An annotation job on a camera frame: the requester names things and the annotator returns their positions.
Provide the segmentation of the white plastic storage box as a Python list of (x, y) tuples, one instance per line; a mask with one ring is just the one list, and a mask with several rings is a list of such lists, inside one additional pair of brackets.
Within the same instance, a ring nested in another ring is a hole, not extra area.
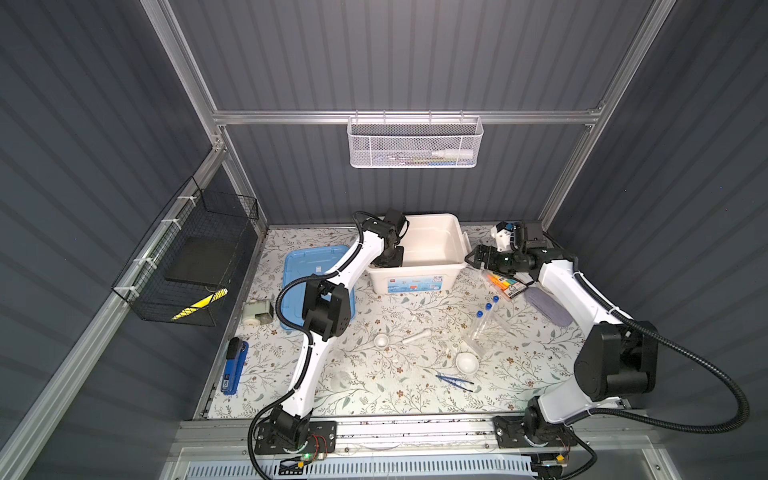
[(403, 263), (398, 268), (369, 266), (378, 295), (450, 290), (467, 266), (468, 235), (450, 213), (407, 215), (408, 231), (400, 245)]

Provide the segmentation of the small white porcelain dish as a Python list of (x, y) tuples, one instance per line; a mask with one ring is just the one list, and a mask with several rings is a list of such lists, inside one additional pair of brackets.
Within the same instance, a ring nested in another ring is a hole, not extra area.
[(378, 335), (377, 335), (377, 336), (374, 338), (374, 343), (375, 343), (375, 345), (376, 345), (376, 347), (377, 347), (377, 348), (380, 348), (380, 349), (384, 349), (384, 348), (386, 348), (386, 347), (389, 345), (389, 343), (390, 343), (390, 341), (389, 341), (389, 337), (388, 337), (387, 335), (385, 335), (385, 334), (378, 334)]

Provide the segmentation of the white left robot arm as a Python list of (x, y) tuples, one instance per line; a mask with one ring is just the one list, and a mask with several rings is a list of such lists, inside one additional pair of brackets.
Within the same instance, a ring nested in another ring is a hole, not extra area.
[[(268, 424), (281, 440), (296, 449), (309, 435), (315, 391), (326, 357), (352, 319), (351, 293), (366, 268), (374, 265), (400, 267), (404, 259), (401, 241), (408, 231), (405, 215), (390, 209), (383, 217), (353, 213), (356, 242), (327, 271), (289, 282), (276, 299), (280, 323), (304, 335), (299, 358), (288, 391), (264, 408)], [(290, 291), (304, 287), (301, 323), (290, 321), (282, 303)]]

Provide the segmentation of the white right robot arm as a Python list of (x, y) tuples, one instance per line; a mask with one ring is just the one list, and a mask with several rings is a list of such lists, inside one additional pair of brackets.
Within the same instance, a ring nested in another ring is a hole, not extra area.
[(579, 272), (574, 254), (552, 240), (539, 222), (500, 222), (491, 235), (494, 243), (471, 248), (465, 263), (508, 279), (527, 274), (585, 336), (573, 376), (529, 401), (519, 428), (528, 443), (545, 446), (577, 415), (611, 409), (623, 397), (653, 390), (658, 342), (616, 317), (622, 310)]

